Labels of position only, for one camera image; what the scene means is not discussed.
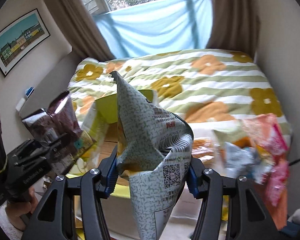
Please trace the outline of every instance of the picture frame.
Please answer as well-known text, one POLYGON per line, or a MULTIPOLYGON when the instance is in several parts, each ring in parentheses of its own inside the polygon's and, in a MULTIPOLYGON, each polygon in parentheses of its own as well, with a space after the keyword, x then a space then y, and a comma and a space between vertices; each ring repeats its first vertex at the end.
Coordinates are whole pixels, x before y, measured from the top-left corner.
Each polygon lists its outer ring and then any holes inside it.
POLYGON ((50 36, 37 9, 0 31, 0 70, 4 76, 34 47, 50 36))

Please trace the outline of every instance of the gray headboard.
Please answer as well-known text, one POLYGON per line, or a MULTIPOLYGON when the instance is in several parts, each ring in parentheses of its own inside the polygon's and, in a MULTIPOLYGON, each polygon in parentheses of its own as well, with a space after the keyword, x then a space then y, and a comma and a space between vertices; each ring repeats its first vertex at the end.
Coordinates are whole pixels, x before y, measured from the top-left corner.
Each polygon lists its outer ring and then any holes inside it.
POLYGON ((34 88, 33 93, 21 108, 20 117, 25 118, 41 107, 47 108, 57 95, 67 89, 80 61, 81 58, 72 51, 56 64, 34 88))

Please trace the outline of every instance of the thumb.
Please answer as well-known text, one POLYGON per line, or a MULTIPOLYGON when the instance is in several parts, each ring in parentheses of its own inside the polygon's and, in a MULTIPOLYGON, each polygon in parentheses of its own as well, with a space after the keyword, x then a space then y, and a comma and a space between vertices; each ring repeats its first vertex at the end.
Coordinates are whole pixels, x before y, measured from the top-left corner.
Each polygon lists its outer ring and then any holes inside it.
POLYGON ((19 217, 31 211, 30 202, 8 203, 6 213, 10 217, 19 217))

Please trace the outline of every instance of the silver screw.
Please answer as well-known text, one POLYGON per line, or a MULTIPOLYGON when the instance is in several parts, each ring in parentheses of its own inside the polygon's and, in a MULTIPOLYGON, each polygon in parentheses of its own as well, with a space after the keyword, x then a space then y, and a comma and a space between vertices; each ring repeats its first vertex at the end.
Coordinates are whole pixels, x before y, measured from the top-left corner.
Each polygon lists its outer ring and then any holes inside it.
POLYGON ((205 174, 212 174, 213 173, 213 169, 206 168, 206 169, 204 169, 204 173, 205 174))
POLYGON ((63 181, 64 179, 65 179, 65 176, 63 176, 63 175, 56 176, 56 181, 63 181))
POLYGON ((239 180, 242 181, 242 182, 246 182, 247 181, 247 177, 243 176, 243 175, 240 175, 239 176, 239 180))
POLYGON ((92 175, 97 175, 97 174, 99 174, 99 169, 97 169, 97 168, 93 168, 93 169, 91 169, 90 170, 90 174, 92 174, 92 175))

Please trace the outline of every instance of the maroon plastic package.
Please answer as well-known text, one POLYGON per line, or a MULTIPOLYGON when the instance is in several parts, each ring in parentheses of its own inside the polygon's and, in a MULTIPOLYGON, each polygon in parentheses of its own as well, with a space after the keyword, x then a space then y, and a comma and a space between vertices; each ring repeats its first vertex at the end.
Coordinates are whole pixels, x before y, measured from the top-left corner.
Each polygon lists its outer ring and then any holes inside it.
POLYGON ((49 109, 41 108, 22 122, 39 141, 51 143, 64 133, 70 135, 70 143, 48 160, 57 175, 67 173, 93 144, 89 134, 79 127, 69 91, 64 91, 55 98, 49 109))

